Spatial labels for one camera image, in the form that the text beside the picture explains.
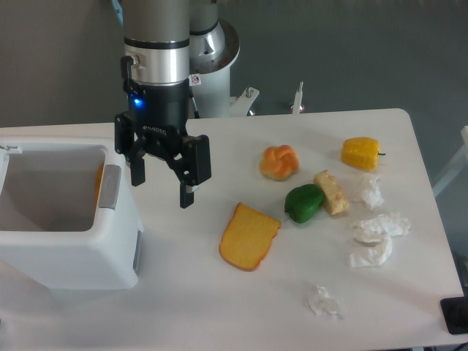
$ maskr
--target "floor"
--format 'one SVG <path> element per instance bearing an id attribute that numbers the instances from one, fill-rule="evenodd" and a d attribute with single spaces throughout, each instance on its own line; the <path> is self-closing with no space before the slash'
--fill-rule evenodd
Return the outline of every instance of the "floor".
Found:
<path id="1" fill-rule="evenodd" d="M 231 94 L 259 89 L 256 114 L 289 113 L 303 81 L 306 112 L 406 110 L 432 181 L 462 146 L 468 1 L 218 2 L 241 38 Z M 0 0 L 0 32 L 0 127 L 108 122 L 126 109 L 110 1 Z M 468 257 L 467 194 L 468 167 L 437 197 L 455 260 Z"/>

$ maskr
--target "white container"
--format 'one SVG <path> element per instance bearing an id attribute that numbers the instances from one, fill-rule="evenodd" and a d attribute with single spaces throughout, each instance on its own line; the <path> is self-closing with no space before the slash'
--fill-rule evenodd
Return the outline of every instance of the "white container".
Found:
<path id="1" fill-rule="evenodd" d="M 0 260 L 49 288 L 133 287 L 143 225 L 124 167 L 109 138 L 0 137 Z"/>

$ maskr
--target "tofu block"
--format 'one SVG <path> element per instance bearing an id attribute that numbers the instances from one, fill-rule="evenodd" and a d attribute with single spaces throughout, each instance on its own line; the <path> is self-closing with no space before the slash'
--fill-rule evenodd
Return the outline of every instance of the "tofu block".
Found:
<path id="1" fill-rule="evenodd" d="M 323 170 L 314 177 L 314 184 L 323 191 L 325 198 L 323 206 L 329 214 L 339 214 L 348 211 L 350 202 L 344 196 L 343 189 L 328 170 Z"/>

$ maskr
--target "paper scrap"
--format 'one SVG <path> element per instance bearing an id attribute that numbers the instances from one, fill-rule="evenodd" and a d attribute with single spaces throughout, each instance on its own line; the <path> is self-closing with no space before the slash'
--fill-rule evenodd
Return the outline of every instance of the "paper scrap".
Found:
<path id="1" fill-rule="evenodd" d="M 384 241 L 385 236 L 380 233 L 369 232 L 363 228 L 355 228 L 353 238 L 363 244 L 378 244 Z"/>
<path id="2" fill-rule="evenodd" d="M 370 211 L 380 207 L 384 203 L 384 200 L 377 185 L 378 178 L 379 175 L 373 173 L 363 175 L 350 200 L 354 203 L 364 202 L 365 207 Z"/>
<path id="3" fill-rule="evenodd" d="M 347 265 L 351 268 L 382 265 L 390 257 L 392 248 L 392 238 L 385 235 L 381 243 L 371 247 L 362 246 L 351 253 Z"/>
<path id="4" fill-rule="evenodd" d="M 353 228 L 361 228 L 368 233 L 378 233 L 389 236 L 408 235 L 411 223 L 408 218 L 403 217 L 399 212 L 385 212 L 379 216 L 363 220 L 352 220 Z"/>
<path id="5" fill-rule="evenodd" d="M 329 296 L 328 291 L 324 287 L 314 285 L 307 292 L 307 303 L 317 316 L 320 316 L 323 311 L 329 315 L 337 314 L 340 317 L 342 316 L 339 303 Z"/>

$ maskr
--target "toy pepper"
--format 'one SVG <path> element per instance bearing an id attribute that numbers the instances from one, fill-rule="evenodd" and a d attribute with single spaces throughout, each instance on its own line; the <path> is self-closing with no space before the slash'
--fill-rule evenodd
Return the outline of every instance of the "toy pepper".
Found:
<path id="1" fill-rule="evenodd" d="M 294 188 L 286 195 L 284 212 L 296 223 L 309 221 L 319 210 L 324 194 L 315 184 Z"/>
<path id="2" fill-rule="evenodd" d="M 341 160 L 347 165 L 363 170 L 373 170 L 379 163 L 380 144 L 371 137 L 354 137 L 345 140 Z"/>

